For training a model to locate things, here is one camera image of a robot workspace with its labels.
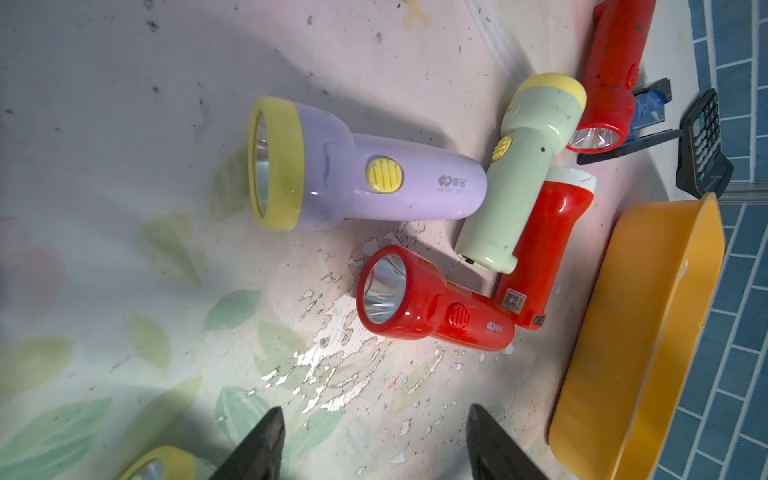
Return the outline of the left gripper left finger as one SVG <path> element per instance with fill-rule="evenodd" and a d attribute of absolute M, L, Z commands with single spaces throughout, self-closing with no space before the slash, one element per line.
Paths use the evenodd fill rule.
<path fill-rule="evenodd" d="M 271 408 L 211 480 L 277 480 L 280 478 L 286 427 L 281 407 Z"/>

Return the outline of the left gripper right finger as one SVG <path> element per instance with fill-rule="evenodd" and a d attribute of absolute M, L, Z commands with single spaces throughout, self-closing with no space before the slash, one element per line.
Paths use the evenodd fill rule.
<path fill-rule="evenodd" d="M 502 426 L 479 404 L 472 404 L 466 441 L 474 480 L 547 480 Z"/>

